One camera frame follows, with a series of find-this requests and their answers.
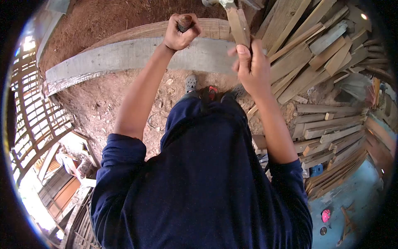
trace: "foot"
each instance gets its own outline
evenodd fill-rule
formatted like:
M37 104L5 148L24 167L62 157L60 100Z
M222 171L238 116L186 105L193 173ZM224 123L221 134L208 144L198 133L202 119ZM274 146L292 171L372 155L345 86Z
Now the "foot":
M238 100L240 100L241 98L243 98L244 96L246 96L246 94L247 94L247 91L245 90L245 88L243 87L243 85L242 85L242 84L238 84L238 85L236 85L236 86L234 87L234 89L232 89L232 91L226 92L226 93L224 94L224 96L221 98L221 101L222 101L222 99L223 99L225 96L230 96L230 97L233 98L234 100L238 101Z
M196 91L198 79L196 75L189 75L185 78L185 93Z

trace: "pink object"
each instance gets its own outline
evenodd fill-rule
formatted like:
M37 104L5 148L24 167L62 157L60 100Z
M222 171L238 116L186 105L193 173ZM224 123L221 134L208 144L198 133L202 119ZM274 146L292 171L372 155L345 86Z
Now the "pink object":
M323 210L323 212L322 212L322 221L324 223L326 223L326 222L328 222L329 218L330 218L330 210L329 209Z

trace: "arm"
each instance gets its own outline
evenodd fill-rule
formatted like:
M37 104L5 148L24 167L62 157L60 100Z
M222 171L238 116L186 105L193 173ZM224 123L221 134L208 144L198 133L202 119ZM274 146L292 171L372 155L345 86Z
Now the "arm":
M116 117L113 133L142 141L146 120L171 58L176 51L186 48L201 33L196 15L188 15L192 16L194 25L185 33L177 29L180 15L173 14L170 17L164 41L156 48L144 69L127 90Z
M230 54L238 52L239 60L233 70L243 87L252 96L260 112L270 159L274 163L291 163L298 159L285 119L271 92L270 63L263 54L261 40L252 41L253 58L243 45L237 45Z

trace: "blue floor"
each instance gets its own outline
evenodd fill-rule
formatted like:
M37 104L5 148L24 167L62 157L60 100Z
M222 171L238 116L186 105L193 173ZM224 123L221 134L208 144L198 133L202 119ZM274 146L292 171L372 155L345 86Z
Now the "blue floor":
M344 229L344 215L340 209L341 206L348 208L355 202L354 212L347 211L347 214L357 230L349 234L340 248L355 248L359 239L361 239L378 213L380 202L380 192L382 182L372 164L365 160L358 170L342 185L328 192L323 197L309 203L313 229L314 249L336 248L337 242L341 239ZM324 209L331 211L330 226L323 223L321 213ZM325 235L320 234L322 227L327 228Z

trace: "hand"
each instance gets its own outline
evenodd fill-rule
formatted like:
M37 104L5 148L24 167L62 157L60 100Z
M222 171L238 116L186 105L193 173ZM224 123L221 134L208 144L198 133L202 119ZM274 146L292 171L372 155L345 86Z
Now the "hand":
M271 92L269 83L271 66L268 57L263 53L261 40L252 40L252 51L253 58L246 46L237 45L228 51L228 55L238 54L239 59L235 61L232 69L238 72L243 87L255 100Z
M202 27L199 25L198 17L195 14L186 14L192 16L192 27L185 33L178 30L178 20L182 15L173 14L169 19L166 35L163 44L171 49L174 53L178 50L186 48L193 39L202 33Z

